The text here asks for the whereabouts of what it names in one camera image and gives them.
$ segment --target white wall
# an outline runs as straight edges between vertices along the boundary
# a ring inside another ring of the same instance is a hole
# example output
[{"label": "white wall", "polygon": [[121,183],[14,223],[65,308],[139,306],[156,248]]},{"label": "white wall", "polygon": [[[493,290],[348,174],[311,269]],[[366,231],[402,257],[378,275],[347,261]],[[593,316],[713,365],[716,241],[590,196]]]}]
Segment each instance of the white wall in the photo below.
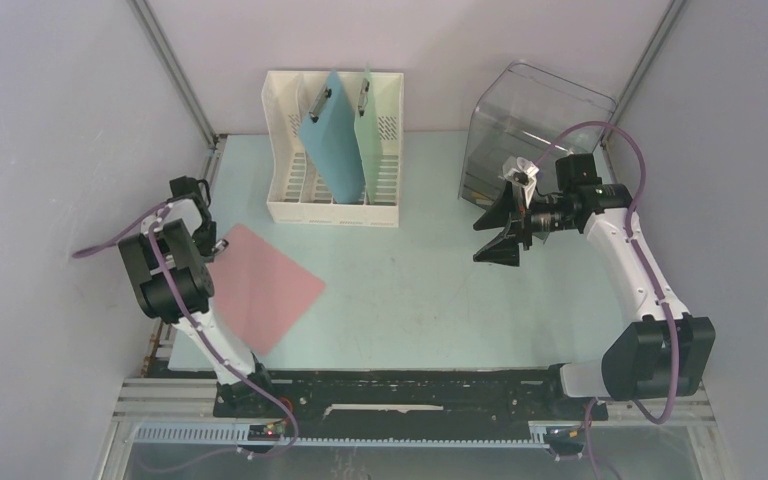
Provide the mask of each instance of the white wall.
[{"label": "white wall", "polygon": [[[767,479],[768,1],[690,2],[622,125],[648,158],[649,243],[717,328],[705,383],[720,428],[743,478]],[[621,152],[620,178],[636,178]]]},{"label": "white wall", "polygon": [[271,69],[405,72],[406,130],[466,130],[526,59],[622,91],[669,0],[161,0],[151,5],[213,128],[266,133]]},{"label": "white wall", "polygon": [[118,253],[205,146],[124,0],[0,1],[0,479],[89,478],[145,352]]}]

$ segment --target light green clipboard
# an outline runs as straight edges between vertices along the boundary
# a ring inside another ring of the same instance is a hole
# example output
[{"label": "light green clipboard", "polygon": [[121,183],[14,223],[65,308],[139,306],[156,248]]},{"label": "light green clipboard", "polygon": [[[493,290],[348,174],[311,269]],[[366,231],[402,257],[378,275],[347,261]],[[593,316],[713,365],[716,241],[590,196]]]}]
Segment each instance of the light green clipboard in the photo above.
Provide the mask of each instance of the light green clipboard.
[{"label": "light green clipboard", "polygon": [[369,65],[366,66],[363,78],[358,93],[358,108],[355,112],[355,136],[360,149],[363,176],[366,180],[366,197],[370,204],[374,204],[383,150],[381,134],[378,133],[378,114],[375,111],[375,95]]}]

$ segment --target transparent bin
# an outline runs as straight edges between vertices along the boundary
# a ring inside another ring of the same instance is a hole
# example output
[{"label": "transparent bin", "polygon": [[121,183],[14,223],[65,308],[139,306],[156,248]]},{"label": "transparent bin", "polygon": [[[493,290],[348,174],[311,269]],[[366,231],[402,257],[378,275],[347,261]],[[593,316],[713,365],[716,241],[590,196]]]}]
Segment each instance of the transparent bin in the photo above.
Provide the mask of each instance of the transparent bin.
[{"label": "transparent bin", "polygon": [[[487,208],[505,186],[502,164],[510,156],[536,160],[555,137],[588,120],[608,120],[616,102],[601,93],[522,62],[508,65],[481,96],[469,122],[461,175],[462,198]],[[593,152],[598,128],[570,134],[541,165],[537,189],[557,190],[555,160]]]},{"label": "transparent bin", "polygon": [[[275,169],[266,206],[279,223],[342,226],[399,226],[402,177],[402,112],[404,75],[371,74],[382,157],[374,204],[367,196],[355,204],[337,204],[298,137],[301,119],[325,84],[328,71],[270,71],[263,85],[263,109],[272,143]],[[357,110],[364,72],[338,72]]]}]

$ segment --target blue clipboard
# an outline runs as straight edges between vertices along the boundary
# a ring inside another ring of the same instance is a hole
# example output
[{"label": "blue clipboard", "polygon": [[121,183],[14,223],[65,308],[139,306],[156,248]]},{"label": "blue clipboard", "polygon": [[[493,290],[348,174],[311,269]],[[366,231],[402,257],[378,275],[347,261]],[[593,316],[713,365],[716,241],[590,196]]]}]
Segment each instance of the blue clipboard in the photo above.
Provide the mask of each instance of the blue clipboard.
[{"label": "blue clipboard", "polygon": [[343,82],[332,71],[302,119],[299,139],[337,203],[363,202],[363,163],[354,122]]}]

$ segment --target light blue table surface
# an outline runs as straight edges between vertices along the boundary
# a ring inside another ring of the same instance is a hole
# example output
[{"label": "light blue table surface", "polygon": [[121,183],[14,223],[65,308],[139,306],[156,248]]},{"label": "light blue table surface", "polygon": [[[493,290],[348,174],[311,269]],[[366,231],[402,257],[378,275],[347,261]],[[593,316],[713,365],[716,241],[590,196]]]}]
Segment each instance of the light blue table surface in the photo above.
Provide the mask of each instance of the light blue table surface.
[{"label": "light blue table surface", "polygon": [[[482,211],[458,198],[465,146],[466,132],[406,133],[399,228],[339,227],[274,223],[269,138],[228,138],[212,188],[219,234],[244,224],[326,284],[261,359],[268,368],[485,369],[601,357],[622,331],[619,305],[577,231],[536,241],[520,268],[472,262],[496,232],[474,232]],[[598,157],[597,166],[610,178]],[[169,367],[210,369],[184,335]]]}]

